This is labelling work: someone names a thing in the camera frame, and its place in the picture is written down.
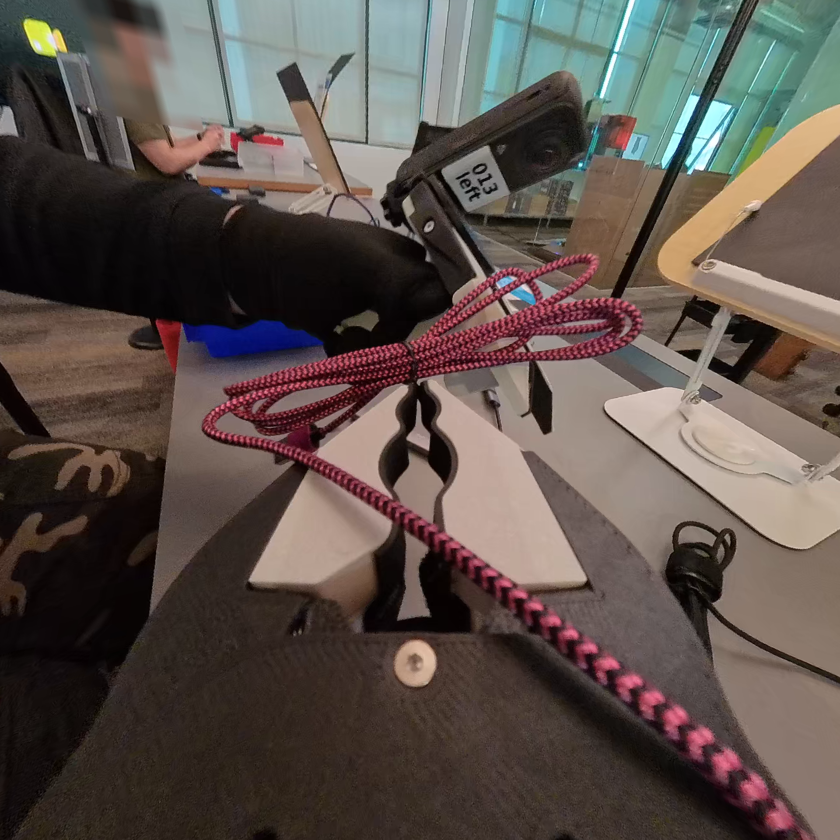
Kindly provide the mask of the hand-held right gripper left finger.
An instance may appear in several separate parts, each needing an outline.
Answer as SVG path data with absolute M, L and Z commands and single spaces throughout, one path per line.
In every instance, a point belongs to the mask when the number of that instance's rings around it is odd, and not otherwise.
M 321 459 L 395 499 L 408 467 L 405 418 L 413 390 L 399 385 L 332 436 Z M 406 540 L 387 517 L 309 469 L 282 513 L 248 585 L 339 605 L 349 618 L 394 621 L 405 594 Z

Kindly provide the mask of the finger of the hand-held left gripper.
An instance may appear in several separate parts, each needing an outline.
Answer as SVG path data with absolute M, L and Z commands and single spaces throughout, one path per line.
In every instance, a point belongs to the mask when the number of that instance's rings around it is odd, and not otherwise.
M 517 297 L 520 288 L 512 288 L 512 276 L 501 277 L 492 287 L 473 295 L 484 279 L 483 276 L 473 277 L 454 295 L 455 304 L 465 302 L 466 315 L 460 316 L 453 332 L 504 319 L 535 301 L 532 293 L 524 299 Z M 510 409 L 520 417 L 531 416 L 542 434 L 551 434 L 553 388 L 544 365 L 535 361 L 514 360 L 487 369 L 497 378 L 500 403 L 509 404 Z

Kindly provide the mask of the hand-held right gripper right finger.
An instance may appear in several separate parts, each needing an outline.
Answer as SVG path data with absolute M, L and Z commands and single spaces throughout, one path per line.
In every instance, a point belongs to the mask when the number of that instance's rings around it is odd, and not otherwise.
M 451 456 L 436 505 L 441 527 L 528 592 L 586 586 L 520 447 L 442 385 L 427 381 L 424 387 L 436 405 L 432 429 Z

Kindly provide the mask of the blue divided plastic bin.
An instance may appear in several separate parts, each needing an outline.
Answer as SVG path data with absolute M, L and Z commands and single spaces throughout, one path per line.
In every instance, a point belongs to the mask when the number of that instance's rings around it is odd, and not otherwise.
M 190 343 L 204 345 L 215 359 L 318 347 L 322 342 L 307 332 L 289 329 L 279 321 L 260 320 L 240 329 L 183 324 Z

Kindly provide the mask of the person's left hand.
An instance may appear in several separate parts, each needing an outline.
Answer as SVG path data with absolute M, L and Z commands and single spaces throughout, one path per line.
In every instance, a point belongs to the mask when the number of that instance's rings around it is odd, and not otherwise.
M 328 356 L 404 342 L 452 305 L 426 250 L 352 220 L 248 204 L 219 237 L 236 309 L 320 340 Z

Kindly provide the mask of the large cardboard box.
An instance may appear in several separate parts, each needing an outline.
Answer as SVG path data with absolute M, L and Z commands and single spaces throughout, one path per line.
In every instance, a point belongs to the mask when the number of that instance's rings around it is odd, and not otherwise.
M 642 161 L 603 155 L 593 159 L 563 251 L 567 256 L 598 255 L 600 265 L 590 282 L 592 287 L 603 291 L 614 288 L 664 176 L 665 170 Z M 695 170 L 677 176 L 634 269 L 630 288 L 667 285 L 657 268 L 659 250 L 729 181 L 729 173 L 716 171 Z

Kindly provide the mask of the white adjustable stand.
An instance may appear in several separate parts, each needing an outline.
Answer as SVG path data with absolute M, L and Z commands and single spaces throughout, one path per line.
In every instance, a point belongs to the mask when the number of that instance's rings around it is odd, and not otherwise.
M 811 549 L 839 530 L 838 457 L 808 463 L 702 398 L 703 375 L 731 316 L 727 308 L 715 315 L 682 391 L 613 398 L 605 413 L 759 535 Z
M 288 207 L 288 212 L 295 215 L 320 214 L 329 210 L 333 200 L 343 193 L 329 183 L 323 183 L 315 190 L 301 196 Z

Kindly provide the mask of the black round-headed light pole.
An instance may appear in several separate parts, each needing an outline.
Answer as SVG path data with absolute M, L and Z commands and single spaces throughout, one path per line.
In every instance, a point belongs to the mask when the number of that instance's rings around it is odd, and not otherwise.
M 644 253 L 655 231 L 660 215 L 663 213 L 679 174 L 682 172 L 686 159 L 690 152 L 697 133 L 707 116 L 711 103 L 718 94 L 719 87 L 727 70 L 732 63 L 732 58 L 737 51 L 749 23 L 760 5 L 759 1 L 741 1 L 731 21 L 731 26 L 724 39 L 721 50 L 710 69 L 709 76 L 701 90 L 699 100 L 690 115 L 687 126 L 682 133 L 681 139 L 673 153 L 668 168 L 665 170 L 663 179 L 654 195 L 653 201 L 647 214 L 640 225 L 638 234 L 630 248 L 619 273 L 616 283 L 612 289 L 614 298 L 622 298 L 624 292 L 633 278 L 637 264 L 644 257 Z

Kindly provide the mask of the black metal cart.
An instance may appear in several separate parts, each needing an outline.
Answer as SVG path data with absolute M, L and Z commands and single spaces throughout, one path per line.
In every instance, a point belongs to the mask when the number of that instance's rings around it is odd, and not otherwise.
M 698 324 L 711 328 L 714 318 L 718 315 L 719 305 L 717 303 L 692 297 L 682 308 L 675 327 L 671 330 L 665 346 L 669 346 L 677 335 L 679 328 L 685 320 L 691 320 Z M 746 350 L 741 353 L 734 364 L 729 364 L 718 358 L 712 358 L 709 369 L 713 373 L 724 376 L 730 382 L 737 384 L 744 383 L 748 374 L 770 351 L 775 341 L 781 336 L 781 331 L 769 325 L 758 322 L 741 314 L 730 317 L 728 326 L 724 332 L 735 344 L 746 344 Z

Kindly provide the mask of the wooden table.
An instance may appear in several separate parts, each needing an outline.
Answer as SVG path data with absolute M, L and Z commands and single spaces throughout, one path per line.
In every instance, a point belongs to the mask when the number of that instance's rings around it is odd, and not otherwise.
M 322 185 L 319 174 L 307 166 L 304 166 L 300 173 L 276 175 L 253 168 L 234 170 L 198 165 L 192 174 L 202 186 L 239 191 L 247 191 L 253 186 L 267 192 L 307 194 Z

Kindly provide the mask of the red plastic bin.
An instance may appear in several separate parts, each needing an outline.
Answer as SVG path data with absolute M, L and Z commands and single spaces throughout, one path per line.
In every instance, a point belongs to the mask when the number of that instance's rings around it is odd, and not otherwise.
M 159 333 L 165 358 L 175 374 L 179 359 L 182 324 L 168 319 L 156 319 L 154 325 Z

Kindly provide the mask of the clear plastic organiser box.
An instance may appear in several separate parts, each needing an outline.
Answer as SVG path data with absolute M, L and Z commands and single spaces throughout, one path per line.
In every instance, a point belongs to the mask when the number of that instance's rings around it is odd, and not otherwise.
M 274 180 L 300 180 L 303 177 L 303 155 L 294 146 L 241 140 L 236 151 L 238 164 L 246 172 Z

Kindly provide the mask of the camouflage trousers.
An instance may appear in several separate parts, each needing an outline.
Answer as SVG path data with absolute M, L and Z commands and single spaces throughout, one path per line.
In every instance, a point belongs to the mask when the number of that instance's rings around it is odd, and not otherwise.
M 2 432 L 2 654 L 116 665 L 151 607 L 165 460 Z

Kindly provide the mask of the black sign easel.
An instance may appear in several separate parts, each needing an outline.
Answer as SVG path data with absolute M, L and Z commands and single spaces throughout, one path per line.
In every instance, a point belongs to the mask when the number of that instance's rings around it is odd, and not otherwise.
M 11 374 L 1 364 L 1 405 L 23 434 L 42 438 L 49 437 L 49 431 L 18 390 Z

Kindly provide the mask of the black monitor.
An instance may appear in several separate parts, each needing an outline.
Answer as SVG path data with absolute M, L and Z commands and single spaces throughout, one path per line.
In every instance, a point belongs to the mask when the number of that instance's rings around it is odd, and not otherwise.
M 24 21 L 32 19 L 59 30 L 70 53 L 84 54 L 91 38 L 85 10 L 76 1 L 2 1 L 1 2 L 1 96 L 2 106 L 9 106 L 8 88 L 12 70 L 24 68 L 36 81 L 37 88 L 48 93 L 64 110 L 69 99 L 60 75 L 57 58 L 35 52 L 25 33 Z

